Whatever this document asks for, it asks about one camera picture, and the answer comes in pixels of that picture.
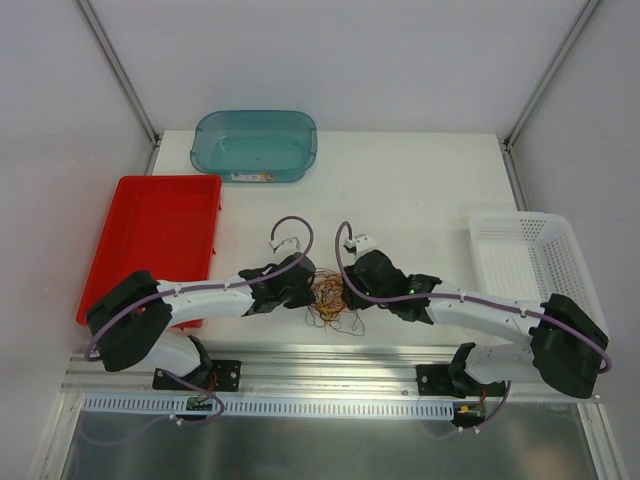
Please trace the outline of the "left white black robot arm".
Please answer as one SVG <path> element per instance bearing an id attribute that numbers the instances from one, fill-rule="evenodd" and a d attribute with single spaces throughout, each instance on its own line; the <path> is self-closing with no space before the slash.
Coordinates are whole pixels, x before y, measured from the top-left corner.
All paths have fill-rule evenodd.
<path id="1" fill-rule="evenodd" d="M 306 308 L 315 300 L 315 274 L 315 265 L 301 253 L 244 269 L 222 284 L 159 281 L 146 270 L 136 271 L 88 310 L 91 342 L 85 358 L 109 373 L 151 366 L 156 389 L 210 389 L 214 362 L 206 348 L 197 337 L 171 330 L 192 320 Z"/>

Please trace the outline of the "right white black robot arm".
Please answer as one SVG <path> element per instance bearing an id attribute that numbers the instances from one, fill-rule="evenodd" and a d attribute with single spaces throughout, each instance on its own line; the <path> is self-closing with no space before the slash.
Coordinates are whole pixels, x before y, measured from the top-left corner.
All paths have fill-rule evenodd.
<path id="1" fill-rule="evenodd" d="M 537 304 L 465 291 L 438 277 L 406 275 L 381 251 L 340 265 L 343 299 L 352 309 L 371 306 L 411 323 L 454 326 L 500 339 L 498 345 L 461 344 L 452 360 L 428 374 L 429 389 L 465 398 L 509 382 L 543 382 L 577 399 L 591 397 L 599 375 L 612 368 L 604 331 L 569 297 Z"/>

